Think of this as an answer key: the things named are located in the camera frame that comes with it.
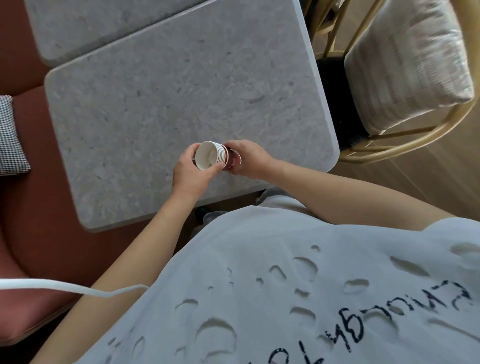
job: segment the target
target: wooden chair frame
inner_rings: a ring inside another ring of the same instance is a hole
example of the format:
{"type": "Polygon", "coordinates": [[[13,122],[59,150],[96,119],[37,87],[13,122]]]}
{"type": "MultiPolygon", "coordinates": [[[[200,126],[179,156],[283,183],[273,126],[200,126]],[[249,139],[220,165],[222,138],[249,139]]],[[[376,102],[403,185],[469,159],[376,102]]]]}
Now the wooden chair frame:
{"type": "MultiPolygon", "coordinates": [[[[351,0],[345,0],[338,14],[335,18],[335,23],[332,30],[328,33],[327,45],[320,58],[332,57],[332,56],[344,56],[346,55],[353,45],[357,42],[361,34],[368,27],[373,17],[380,10],[385,0],[375,0],[370,7],[367,15],[363,18],[360,26],[350,40],[345,51],[334,51],[335,38],[338,33],[338,29],[342,23],[342,20],[347,11],[348,5],[351,0]]],[[[320,25],[325,18],[326,14],[330,10],[335,0],[325,0],[317,3],[315,7],[315,14],[313,16],[312,26],[309,29],[309,35],[311,41],[319,34],[320,25]]],[[[460,27],[463,33],[463,39],[465,42],[465,48],[467,50],[468,66],[470,68],[470,74],[473,80],[473,86],[475,89],[474,99],[465,103],[453,106],[448,112],[447,116],[438,124],[424,128],[417,128],[411,130],[405,130],[396,133],[385,133],[381,135],[372,135],[367,140],[360,142],[359,144],[344,150],[340,153],[340,161],[348,163],[371,163],[377,162],[383,159],[389,159],[397,157],[401,154],[410,152],[412,150],[421,148],[440,139],[453,128],[455,128],[468,113],[472,110],[473,106],[479,99],[479,83],[480,83],[480,1],[479,0],[450,0],[460,27]],[[405,135],[423,134],[419,138],[412,140],[408,143],[404,143],[399,146],[370,146],[374,140],[396,138],[405,135]]]]}

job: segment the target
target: forearm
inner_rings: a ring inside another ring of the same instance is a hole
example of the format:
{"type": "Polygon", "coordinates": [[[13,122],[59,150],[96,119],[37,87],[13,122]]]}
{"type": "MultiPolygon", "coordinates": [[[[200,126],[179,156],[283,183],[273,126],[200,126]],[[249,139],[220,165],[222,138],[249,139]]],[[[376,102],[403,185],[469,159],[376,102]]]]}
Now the forearm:
{"type": "Polygon", "coordinates": [[[373,183],[322,173],[275,161],[266,181],[298,199],[333,224],[423,230],[452,215],[411,196],[373,183]]]}
{"type": "MultiPolygon", "coordinates": [[[[92,287],[113,291],[136,284],[152,285],[170,260],[195,203],[188,196],[172,195],[92,287]]],[[[111,298],[83,296],[31,363],[67,364],[78,360],[143,293],[134,290],[111,298]]]]}

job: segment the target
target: table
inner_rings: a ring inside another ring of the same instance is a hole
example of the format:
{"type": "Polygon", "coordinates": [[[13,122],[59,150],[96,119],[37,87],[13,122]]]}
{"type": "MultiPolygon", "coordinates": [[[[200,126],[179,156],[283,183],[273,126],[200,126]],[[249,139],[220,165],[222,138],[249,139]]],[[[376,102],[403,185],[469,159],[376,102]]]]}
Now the table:
{"type": "MultiPolygon", "coordinates": [[[[184,149],[250,139],[327,171],[338,144],[296,0],[211,0],[52,70],[45,88],[80,222],[151,217],[184,149]]],[[[203,205],[265,188],[227,172],[203,205]]]]}
{"type": "Polygon", "coordinates": [[[57,66],[204,0],[24,0],[40,56],[57,66]]]}

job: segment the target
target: marble table surface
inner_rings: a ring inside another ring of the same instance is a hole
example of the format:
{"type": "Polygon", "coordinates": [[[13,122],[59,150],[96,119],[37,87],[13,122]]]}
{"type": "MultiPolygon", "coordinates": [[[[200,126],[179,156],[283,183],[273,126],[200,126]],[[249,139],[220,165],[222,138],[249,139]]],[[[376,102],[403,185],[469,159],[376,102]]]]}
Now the marble table surface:
{"type": "Polygon", "coordinates": [[[53,67],[205,0],[24,1],[40,56],[53,67]]]}
{"type": "MultiPolygon", "coordinates": [[[[108,44],[45,79],[80,222],[146,219],[195,142],[250,139],[328,171],[338,143],[297,0],[210,0],[108,44]]],[[[265,188],[221,173],[203,205],[265,188]]]]}

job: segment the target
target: person's right arm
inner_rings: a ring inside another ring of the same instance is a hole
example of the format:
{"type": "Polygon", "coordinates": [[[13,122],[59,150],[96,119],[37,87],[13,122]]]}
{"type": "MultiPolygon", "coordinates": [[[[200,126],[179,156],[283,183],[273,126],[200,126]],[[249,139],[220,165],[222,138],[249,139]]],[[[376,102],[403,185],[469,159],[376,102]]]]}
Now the person's right arm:
{"type": "Polygon", "coordinates": [[[231,172],[272,183],[332,224],[384,226],[421,231],[453,215],[398,191],[274,159],[258,144],[234,140],[242,164],[231,172]]]}

